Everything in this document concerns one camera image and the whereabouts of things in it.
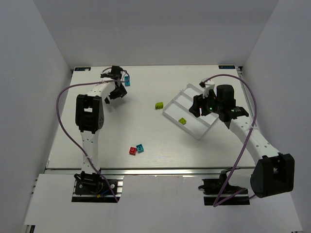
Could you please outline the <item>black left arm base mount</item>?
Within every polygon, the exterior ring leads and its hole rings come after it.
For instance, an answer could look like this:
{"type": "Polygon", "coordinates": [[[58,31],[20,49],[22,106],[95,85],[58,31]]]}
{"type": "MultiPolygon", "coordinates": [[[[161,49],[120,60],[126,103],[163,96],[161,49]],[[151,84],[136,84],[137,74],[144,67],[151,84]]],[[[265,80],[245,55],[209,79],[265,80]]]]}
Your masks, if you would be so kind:
{"type": "Polygon", "coordinates": [[[108,183],[97,173],[74,174],[75,183],[71,202],[117,203],[122,193],[122,179],[108,179],[108,183]]]}

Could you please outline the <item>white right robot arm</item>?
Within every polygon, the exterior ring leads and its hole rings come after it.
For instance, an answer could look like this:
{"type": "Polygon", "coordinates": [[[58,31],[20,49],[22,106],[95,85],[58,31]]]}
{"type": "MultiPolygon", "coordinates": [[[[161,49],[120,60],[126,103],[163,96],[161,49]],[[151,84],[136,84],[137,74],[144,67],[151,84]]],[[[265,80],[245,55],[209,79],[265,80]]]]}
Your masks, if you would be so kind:
{"type": "Polygon", "coordinates": [[[274,148],[253,125],[249,113],[236,105],[234,88],[228,84],[217,87],[201,82],[204,93],[193,97],[189,109],[195,117],[217,114],[219,120],[243,143],[240,154],[246,150],[255,168],[250,175],[237,173],[237,163],[223,171],[219,180],[207,186],[220,194],[231,195],[252,189],[256,197],[264,198],[291,192],[294,188],[294,158],[274,148]]]}

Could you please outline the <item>red lego brick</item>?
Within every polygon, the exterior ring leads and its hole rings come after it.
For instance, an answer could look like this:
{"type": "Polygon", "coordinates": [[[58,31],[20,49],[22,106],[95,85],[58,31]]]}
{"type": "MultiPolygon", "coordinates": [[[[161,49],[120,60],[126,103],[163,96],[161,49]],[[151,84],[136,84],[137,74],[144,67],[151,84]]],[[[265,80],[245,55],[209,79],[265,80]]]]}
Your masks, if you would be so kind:
{"type": "Polygon", "coordinates": [[[136,153],[137,153],[137,148],[136,147],[130,147],[129,154],[130,155],[136,155],[136,153]]]}

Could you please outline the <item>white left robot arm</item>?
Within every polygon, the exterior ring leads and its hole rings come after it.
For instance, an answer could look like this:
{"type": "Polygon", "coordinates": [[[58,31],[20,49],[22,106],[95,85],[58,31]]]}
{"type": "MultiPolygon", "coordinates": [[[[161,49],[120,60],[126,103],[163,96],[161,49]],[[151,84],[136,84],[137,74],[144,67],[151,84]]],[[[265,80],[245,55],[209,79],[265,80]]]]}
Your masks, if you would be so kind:
{"type": "Polygon", "coordinates": [[[101,169],[98,141],[104,125],[104,104],[127,94],[122,84],[124,72],[119,66],[105,69],[101,73],[101,83],[96,84],[87,94],[79,94],[76,98],[75,123],[82,137],[82,171],[86,174],[96,174],[101,169]]]}

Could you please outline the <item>green lego brick sloped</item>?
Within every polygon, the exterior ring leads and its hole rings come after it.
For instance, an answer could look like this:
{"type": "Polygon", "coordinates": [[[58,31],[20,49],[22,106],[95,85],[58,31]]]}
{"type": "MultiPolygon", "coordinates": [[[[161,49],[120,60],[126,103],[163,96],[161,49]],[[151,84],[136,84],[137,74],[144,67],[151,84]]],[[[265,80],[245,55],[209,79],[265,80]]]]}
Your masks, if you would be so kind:
{"type": "Polygon", "coordinates": [[[164,107],[164,103],[163,102],[157,102],[155,104],[155,109],[156,110],[163,109],[163,107],[164,107]]]}

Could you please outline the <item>cyan lego brick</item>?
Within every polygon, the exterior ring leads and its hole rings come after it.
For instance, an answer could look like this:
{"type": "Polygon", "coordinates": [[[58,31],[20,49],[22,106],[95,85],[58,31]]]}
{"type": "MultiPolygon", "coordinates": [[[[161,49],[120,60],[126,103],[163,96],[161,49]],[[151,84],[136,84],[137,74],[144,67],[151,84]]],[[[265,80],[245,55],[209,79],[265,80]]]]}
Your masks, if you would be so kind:
{"type": "Polygon", "coordinates": [[[138,152],[138,153],[142,153],[142,152],[144,152],[144,147],[143,147],[143,145],[142,145],[142,144],[138,144],[138,145],[136,145],[136,149],[137,149],[137,152],[138,152]]]}
{"type": "Polygon", "coordinates": [[[129,76],[125,76],[124,77],[124,85],[125,86],[130,86],[131,85],[129,76]]]}

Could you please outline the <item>green lego brick square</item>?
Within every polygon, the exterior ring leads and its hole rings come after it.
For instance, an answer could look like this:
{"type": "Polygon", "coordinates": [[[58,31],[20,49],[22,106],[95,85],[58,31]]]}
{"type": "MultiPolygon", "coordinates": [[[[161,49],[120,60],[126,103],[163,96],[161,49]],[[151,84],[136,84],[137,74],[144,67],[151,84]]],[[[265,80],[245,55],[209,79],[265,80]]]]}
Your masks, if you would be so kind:
{"type": "Polygon", "coordinates": [[[178,120],[178,122],[182,125],[185,125],[187,123],[187,121],[182,117],[178,120]]]}

